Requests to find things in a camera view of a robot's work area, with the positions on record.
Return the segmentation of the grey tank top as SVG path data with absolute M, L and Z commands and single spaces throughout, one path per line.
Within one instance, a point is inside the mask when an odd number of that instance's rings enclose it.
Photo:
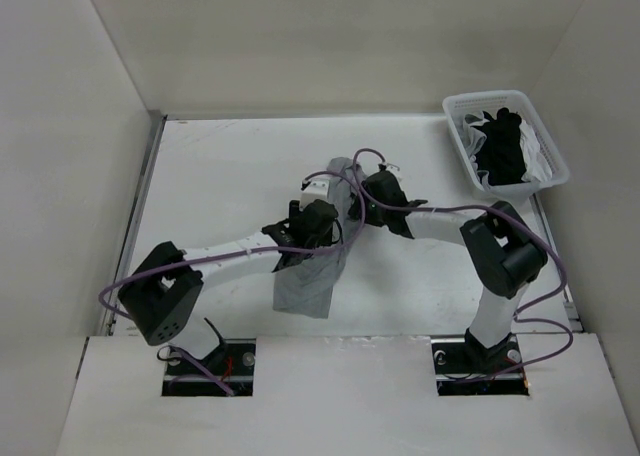
M 333 288 L 340 278 L 352 243 L 361 233 L 361 220 L 350 218 L 349 210 L 358 207 L 360 199 L 353 185 L 365 174 L 359 165 L 347 157 L 330 160 L 328 202 L 338 213 L 337 224 L 331 230 L 332 240 L 341 248 L 328 255 L 312 256 L 301 264 L 279 271 L 275 275 L 272 308 L 281 313 L 315 319 L 329 317 Z

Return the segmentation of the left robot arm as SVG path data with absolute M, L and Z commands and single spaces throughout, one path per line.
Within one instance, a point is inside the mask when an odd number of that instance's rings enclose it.
M 293 202 L 288 218 L 240 240 L 196 250 L 160 243 L 122 286 L 118 299 L 149 346 L 183 349 L 200 373 L 214 374 L 225 352 L 215 326 L 194 315 L 203 291 L 327 253 L 340 241 L 333 235 L 337 221 L 338 211 L 328 202 L 316 200 L 304 208 Z

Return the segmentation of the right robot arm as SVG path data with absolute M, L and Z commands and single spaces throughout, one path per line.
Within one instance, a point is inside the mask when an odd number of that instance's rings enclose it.
M 358 182 L 366 199 L 350 216 L 386 227 L 407 239 L 431 239 L 464 247 L 483 288 L 478 309 L 464 334 L 462 361 L 471 373 L 489 373 L 510 360 L 512 319 L 529 284 L 548 256 L 530 235 L 515 209 L 500 201 L 475 218 L 456 212 L 427 211 L 425 200 L 410 201 L 388 169 Z

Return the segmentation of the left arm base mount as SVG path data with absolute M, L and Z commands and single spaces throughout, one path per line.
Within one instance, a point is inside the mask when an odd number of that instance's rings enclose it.
M 253 394 L 256 340 L 230 339 L 225 355 L 208 366 L 208 370 L 236 397 Z M 229 394 L 192 362 L 169 346 L 156 352 L 164 364 L 162 395 L 167 397 L 228 397 Z

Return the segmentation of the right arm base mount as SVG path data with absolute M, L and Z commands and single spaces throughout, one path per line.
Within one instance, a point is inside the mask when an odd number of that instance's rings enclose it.
M 433 339 L 431 350 L 439 396 L 529 395 L 523 369 L 495 376 L 522 361 L 515 336 L 492 353 L 477 351 L 463 337 Z

